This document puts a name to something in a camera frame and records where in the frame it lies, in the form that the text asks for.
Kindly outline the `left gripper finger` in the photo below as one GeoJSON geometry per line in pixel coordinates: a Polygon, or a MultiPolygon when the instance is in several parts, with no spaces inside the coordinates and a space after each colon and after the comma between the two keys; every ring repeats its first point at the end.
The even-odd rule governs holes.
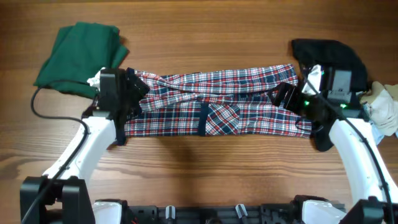
{"type": "Polygon", "coordinates": [[[129,89],[133,95],[138,98],[143,98],[150,91],[149,86],[144,83],[135,73],[129,74],[129,89]]]}
{"type": "Polygon", "coordinates": [[[142,108],[140,106],[141,98],[130,98],[127,101],[129,106],[127,110],[127,120],[133,120],[140,116],[142,108]]]}

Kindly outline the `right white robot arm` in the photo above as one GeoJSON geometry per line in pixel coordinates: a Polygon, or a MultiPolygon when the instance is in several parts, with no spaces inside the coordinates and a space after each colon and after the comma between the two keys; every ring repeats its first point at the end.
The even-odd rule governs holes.
{"type": "Polygon", "coordinates": [[[319,122],[317,148],[339,152],[351,187],[353,207],[343,212],[325,199],[299,196],[296,219],[302,223],[397,223],[397,186],[377,149],[369,119],[351,86],[351,70],[315,65],[303,70],[304,83],[282,81],[269,93],[275,106],[319,122]]]}

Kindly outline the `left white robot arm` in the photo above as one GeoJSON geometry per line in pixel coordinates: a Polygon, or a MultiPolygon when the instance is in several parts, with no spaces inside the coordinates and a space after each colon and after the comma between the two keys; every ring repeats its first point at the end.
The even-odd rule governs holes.
{"type": "Polygon", "coordinates": [[[102,68],[86,86],[91,105],[76,121],[78,132],[57,161],[40,177],[27,177],[20,188],[22,223],[129,223],[125,200],[92,203],[87,189],[97,163],[112,145],[126,143],[125,125],[141,113],[139,102],[150,88],[132,68],[102,68]]]}

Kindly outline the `plaid red navy shirt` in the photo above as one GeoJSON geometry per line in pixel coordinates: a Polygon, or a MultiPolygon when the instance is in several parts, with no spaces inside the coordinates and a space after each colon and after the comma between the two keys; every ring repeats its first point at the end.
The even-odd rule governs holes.
{"type": "Polygon", "coordinates": [[[159,76],[135,74],[149,86],[128,137],[266,134],[308,138],[312,124],[274,106],[268,92],[298,78],[291,64],[159,76]]]}

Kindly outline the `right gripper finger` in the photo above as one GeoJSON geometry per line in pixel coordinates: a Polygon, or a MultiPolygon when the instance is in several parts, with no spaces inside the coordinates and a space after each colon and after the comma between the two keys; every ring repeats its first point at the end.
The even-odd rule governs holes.
{"type": "Polygon", "coordinates": [[[283,82],[278,84],[276,87],[268,90],[267,96],[274,106],[279,106],[281,102],[285,99],[285,96],[290,89],[291,84],[283,82]]]}
{"type": "Polygon", "coordinates": [[[286,86],[283,90],[284,108],[289,111],[301,111],[303,109],[303,93],[297,86],[286,86]]]}

